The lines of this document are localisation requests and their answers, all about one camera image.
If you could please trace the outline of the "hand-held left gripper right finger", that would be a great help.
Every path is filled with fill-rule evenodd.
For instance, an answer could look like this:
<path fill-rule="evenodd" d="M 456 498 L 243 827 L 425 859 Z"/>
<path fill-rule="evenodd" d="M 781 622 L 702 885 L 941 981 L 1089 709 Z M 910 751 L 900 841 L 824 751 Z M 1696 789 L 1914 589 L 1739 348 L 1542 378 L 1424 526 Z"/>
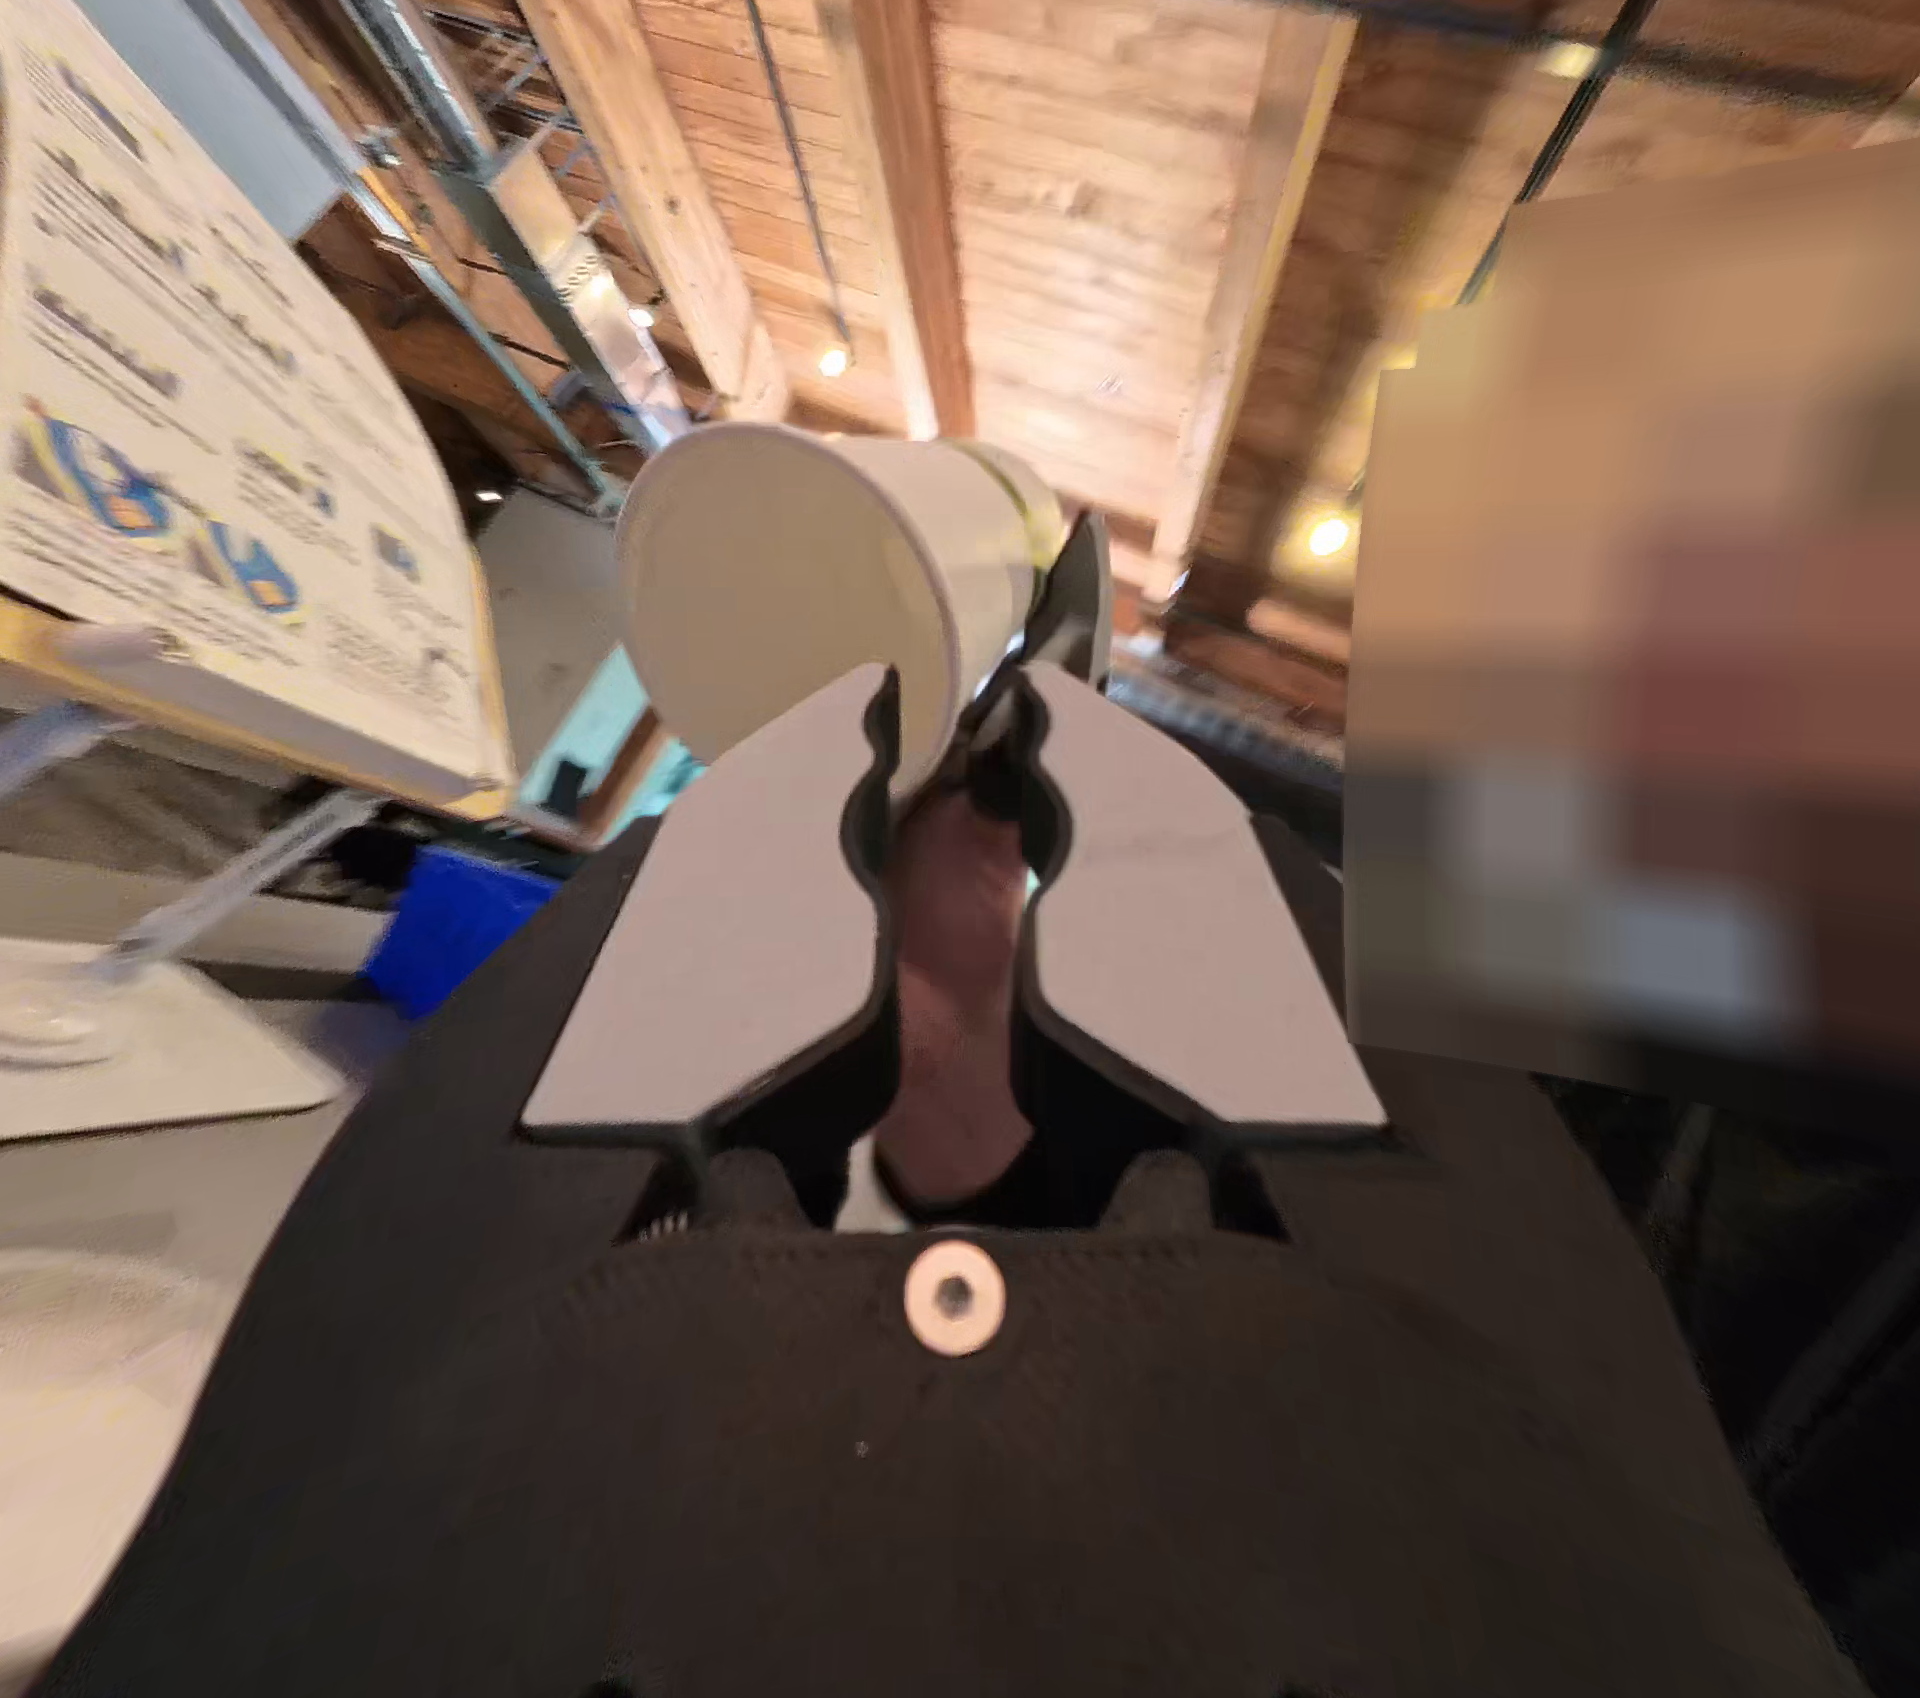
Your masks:
<path fill-rule="evenodd" d="M 1246 803 L 1056 661 L 1026 666 L 1018 691 L 1034 1026 L 1196 1147 L 1382 1136 L 1387 1106 Z"/>

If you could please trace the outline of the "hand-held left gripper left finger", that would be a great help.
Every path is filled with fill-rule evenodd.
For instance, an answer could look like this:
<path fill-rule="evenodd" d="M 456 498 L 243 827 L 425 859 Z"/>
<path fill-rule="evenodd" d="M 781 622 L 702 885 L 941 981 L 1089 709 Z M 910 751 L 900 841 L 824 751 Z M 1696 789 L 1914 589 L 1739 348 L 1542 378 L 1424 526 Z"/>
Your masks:
<path fill-rule="evenodd" d="M 829 1042 L 888 974 L 875 858 L 900 677 L 855 663 L 726 749 L 658 822 L 520 1111 L 530 1136 L 709 1136 Z"/>

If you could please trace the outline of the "grey desk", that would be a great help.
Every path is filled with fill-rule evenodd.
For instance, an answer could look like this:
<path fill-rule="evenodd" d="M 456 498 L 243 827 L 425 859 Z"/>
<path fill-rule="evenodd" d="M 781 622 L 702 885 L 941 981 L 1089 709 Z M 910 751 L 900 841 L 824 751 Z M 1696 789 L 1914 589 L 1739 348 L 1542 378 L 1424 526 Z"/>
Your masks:
<path fill-rule="evenodd" d="M 4 1147 L 4 1245 L 191 1273 L 214 1309 L 135 1530 L 4 1694 L 573 1694 L 477 1566 L 553 1384 L 540 1318 L 653 1167 L 520 1131 L 628 894 L 580 869 L 342 1110 Z"/>

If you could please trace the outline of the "white paper cup green band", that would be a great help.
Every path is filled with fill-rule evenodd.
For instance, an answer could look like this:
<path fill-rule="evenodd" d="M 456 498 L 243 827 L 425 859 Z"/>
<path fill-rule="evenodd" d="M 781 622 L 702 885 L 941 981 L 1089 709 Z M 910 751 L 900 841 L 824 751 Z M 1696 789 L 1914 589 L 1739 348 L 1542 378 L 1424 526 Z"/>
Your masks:
<path fill-rule="evenodd" d="M 628 492 L 623 642 L 704 768 L 844 673 L 895 672 L 904 802 L 1025 633 L 1069 531 L 1054 490 L 992 444 L 726 419 Z"/>

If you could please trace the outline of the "white printed instruction board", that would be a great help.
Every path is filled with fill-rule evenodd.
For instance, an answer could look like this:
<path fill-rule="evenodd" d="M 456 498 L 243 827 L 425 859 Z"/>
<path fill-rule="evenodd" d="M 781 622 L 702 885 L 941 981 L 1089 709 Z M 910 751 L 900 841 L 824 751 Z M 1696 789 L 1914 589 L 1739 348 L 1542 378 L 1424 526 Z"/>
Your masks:
<path fill-rule="evenodd" d="M 2 0 L 2 64 L 4 663 L 503 810 L 484 577 L 364 329 L 74 0 Z"/>

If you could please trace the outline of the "white board stand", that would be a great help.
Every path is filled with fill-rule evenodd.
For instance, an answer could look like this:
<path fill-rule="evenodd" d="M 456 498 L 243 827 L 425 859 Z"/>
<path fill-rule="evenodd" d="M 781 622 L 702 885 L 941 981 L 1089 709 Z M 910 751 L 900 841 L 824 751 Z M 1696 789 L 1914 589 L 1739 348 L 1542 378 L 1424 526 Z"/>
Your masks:
<path fill-rule="evenodd" d="M 278 894 L 376 815 L 294 766 L 4 686 L 4 1146 L 319 1110 L 321 1057 L 219 981 L 341 979 L 379 918 Z"/>

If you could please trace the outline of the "person's right hand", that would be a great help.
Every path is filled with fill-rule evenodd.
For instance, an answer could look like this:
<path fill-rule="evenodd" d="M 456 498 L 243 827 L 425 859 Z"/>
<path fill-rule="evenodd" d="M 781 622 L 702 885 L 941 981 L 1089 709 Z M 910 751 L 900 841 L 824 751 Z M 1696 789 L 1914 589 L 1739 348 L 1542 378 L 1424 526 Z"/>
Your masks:
<path fill-rule="evenodd" d="M 964 789 L 902 822 L 887 894 L 897 928 L 899 1085 L 877 1174 L 913 1216 L 971 1205 L 1029 1147 L 1014 1085 L 1014 976 L 1029 895 L 1018 825 Z"/>

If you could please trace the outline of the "blue plastic bin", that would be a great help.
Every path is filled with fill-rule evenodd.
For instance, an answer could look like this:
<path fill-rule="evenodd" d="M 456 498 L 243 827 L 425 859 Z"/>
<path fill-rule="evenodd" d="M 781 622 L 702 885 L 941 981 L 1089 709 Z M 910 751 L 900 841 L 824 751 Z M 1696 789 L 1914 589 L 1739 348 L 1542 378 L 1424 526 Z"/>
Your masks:
<path fill-rule="evenodd" d="M 562 879 L 453 846 L 421 846 L 361 976 L 407 1021 L 425 1020 L 562 889 Z"/>

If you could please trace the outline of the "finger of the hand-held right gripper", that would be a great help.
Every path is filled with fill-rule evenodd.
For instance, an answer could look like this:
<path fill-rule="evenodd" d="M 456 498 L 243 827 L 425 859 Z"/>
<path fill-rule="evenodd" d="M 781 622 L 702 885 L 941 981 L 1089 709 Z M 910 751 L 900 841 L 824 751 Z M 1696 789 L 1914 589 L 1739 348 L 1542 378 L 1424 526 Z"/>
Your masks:
<path fill-rule="evenodd" d="M 1041 577 L 1036 599 L 997 672 L 981 688 L 981 718 L 1003 721 L 1020 672 L 1045 661 L 1098 694 L 1113 673 L 1116 584 L 1107 517 L 1083 509 Z"/>

